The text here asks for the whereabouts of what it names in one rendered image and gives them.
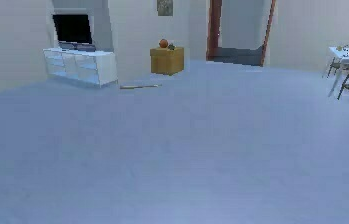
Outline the yellow wooden box cabinet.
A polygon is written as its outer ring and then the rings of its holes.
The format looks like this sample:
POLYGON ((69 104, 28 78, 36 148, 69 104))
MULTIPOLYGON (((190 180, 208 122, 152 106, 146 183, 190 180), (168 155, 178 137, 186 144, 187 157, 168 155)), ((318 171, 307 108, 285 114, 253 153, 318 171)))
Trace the yellow wooden box cabinet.
POLYGON ((153 48, 150 50, 151 72, 173 75, 184 69, 184 48, 153 48))

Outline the white low cabinet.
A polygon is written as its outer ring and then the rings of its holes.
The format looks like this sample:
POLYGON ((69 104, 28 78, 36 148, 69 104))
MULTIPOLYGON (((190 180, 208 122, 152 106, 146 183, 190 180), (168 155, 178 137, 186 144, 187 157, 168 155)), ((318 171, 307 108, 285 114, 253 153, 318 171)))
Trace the white low cabinet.
POLYGON ((48 48, 43 50, 43 54, 49 75, 97 86, 118 81, 113 52, 48 48))

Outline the black television set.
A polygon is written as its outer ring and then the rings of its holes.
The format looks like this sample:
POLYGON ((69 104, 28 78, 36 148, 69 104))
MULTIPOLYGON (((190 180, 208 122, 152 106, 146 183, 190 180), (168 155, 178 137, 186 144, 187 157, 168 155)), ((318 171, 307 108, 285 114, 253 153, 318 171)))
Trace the black television set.
POLYGON ((94 52, 87 14, 54 14, 58 44, 62 49, 94 52))

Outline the white table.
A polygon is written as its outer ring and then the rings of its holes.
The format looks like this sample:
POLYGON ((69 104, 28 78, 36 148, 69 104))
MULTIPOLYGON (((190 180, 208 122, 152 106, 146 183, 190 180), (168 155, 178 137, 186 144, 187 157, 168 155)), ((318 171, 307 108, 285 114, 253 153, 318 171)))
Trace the white table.
POLYGON ((339 85, 339 81, 341 79, 345 65, 349 64, 349 47, 342 48, 341 50, 338 50, 336 47, 330 47, 329 52, 333 55, 333 59, 328 62, 326 68, 329 68, 332 62, 337 62, 339 64, 339 69, 335 73, 335 79, 328 94, 328 96, 331 97, 334 93, 334 90, 339 85))

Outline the red-brown door frame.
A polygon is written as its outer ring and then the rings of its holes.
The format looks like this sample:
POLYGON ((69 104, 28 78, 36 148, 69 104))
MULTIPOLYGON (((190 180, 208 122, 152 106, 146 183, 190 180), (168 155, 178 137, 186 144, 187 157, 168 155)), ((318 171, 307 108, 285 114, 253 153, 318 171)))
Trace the red-brown door frame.
POLYGON ((263 66, 276 0, 210 0, 206 60, 263 66))

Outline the framed wall picture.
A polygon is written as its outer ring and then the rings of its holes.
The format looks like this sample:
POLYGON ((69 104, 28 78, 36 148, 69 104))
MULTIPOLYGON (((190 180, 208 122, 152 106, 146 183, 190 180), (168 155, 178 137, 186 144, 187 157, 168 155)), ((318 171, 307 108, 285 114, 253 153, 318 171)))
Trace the framed wall picture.
POLYGON ((157 12, 159 16, 172 16, 173 0, 157 0, 157 12))

